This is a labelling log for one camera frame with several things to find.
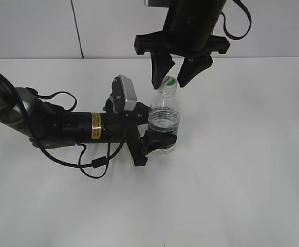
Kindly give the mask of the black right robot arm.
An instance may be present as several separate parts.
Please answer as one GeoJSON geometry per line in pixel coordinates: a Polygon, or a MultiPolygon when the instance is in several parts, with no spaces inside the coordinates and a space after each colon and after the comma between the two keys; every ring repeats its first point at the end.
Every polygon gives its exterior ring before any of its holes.
{"type": "Polygon", "coordinates": [[[149,52],[152,84],[158,89],[175,65],[172,55],[184,58],[177,80],[185,87],[213,64],[212,52],[225,54],[230,47],[225,37],[212,35],[225,1],[171,1],[161,31],[137,35],[136,54],[149,52]]]}

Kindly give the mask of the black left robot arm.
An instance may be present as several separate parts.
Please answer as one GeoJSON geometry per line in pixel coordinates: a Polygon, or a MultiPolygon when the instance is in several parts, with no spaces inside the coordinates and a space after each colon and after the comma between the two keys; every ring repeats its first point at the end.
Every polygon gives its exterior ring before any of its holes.
{"type": "Polygon", "coordinates": [[[30,142],[48,154],[50,149],[75,145],[127,144],[135,166],[144,166],[147,155],[173,145],[177,135],[147,130],[149,108],[137,101],[130,78],[118,75],[103,112],[77,112],[50,103],[29,87],[14,87],[0,74],[0,122],[26,135],[30,142]]]}

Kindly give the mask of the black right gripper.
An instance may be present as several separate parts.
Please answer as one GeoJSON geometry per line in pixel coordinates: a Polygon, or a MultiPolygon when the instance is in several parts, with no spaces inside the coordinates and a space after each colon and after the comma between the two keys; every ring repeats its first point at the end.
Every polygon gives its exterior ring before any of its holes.
{"type": "Polygon", "coordinates": [[[212,66],[210,53],[226,54],[229,47],[227,38],[210,35],[202,49],[189,51],[168,41],[163,31],[136,35],[134,41],[137,55],[151,52],[152,85],[155,90],[160,88],[164,77],[175,65],[170,54],[185,57],[177,78],[179,86],[185,87],[194,77],[212,66]]]}

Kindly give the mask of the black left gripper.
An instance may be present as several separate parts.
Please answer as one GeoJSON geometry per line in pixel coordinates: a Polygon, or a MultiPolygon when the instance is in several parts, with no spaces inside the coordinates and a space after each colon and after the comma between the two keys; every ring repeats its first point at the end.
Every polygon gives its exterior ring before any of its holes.
{"type": "Polygon", "coordinates": [[[135,166],[145,166],[150,153],[168,154],[177,141],[172,132],[156,132],[146,130],[141,137],[138,126],[147,123],[150,107],[137,102],[132,112],[115,113],[113,103],[107,100],[103,113],[103,141],[126,143],[135,166]]]}

